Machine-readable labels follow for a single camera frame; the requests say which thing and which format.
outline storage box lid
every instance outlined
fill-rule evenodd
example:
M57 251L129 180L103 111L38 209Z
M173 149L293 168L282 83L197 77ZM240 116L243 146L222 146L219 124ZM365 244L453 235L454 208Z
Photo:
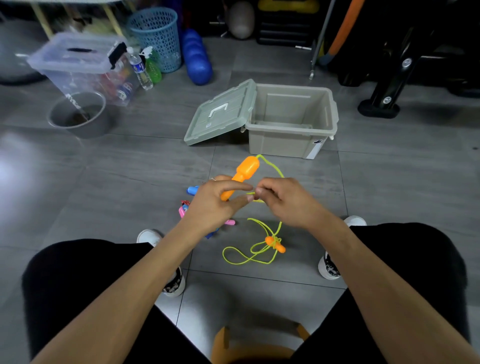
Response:
M57 33L27 62L38 71L107 73L125 52L121 36Z
M188 145L202 142L245 125L257 96L250 79L201 104L183 139Z

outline lid handle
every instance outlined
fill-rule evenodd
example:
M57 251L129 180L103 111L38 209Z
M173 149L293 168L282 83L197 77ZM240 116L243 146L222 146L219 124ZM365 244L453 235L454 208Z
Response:
M225 109L225 111L227 111L227 106L228 106L228 102L223 104L223 105L220 105L219 107L217 107L215 109L213 109L212 111L210 111L210 115L208 115L208 117L211 118L215 111L219 111L219 110L222 110L222 109Z

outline green spray bottle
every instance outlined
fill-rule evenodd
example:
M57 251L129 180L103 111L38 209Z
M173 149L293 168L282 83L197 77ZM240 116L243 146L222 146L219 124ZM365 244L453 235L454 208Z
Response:
M149 46L145 47L140 53L140 55L145 57L145 68L147 70L147 73L152 79L152 82L156 84L162 80L162 73L160 72L160 69L155 64L155 62L150 58L152 52L153 47Z

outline gray plastic storage box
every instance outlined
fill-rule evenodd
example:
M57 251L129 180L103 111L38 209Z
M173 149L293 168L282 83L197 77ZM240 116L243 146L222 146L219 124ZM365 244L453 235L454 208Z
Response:
M184 141L191 146L245 128L252 154L314 159L327 137L334 138L337 122L328 88L247 80L201 104Z

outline black metal stand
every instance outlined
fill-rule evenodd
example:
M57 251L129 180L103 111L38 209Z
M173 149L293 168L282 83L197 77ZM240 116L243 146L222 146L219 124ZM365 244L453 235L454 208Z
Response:
M415 64L425 53L432 32L412 27L394 50L385 49L383 71L369 100L363 100L358 111L364 116L393 119L400 112L395 103L407 83Z

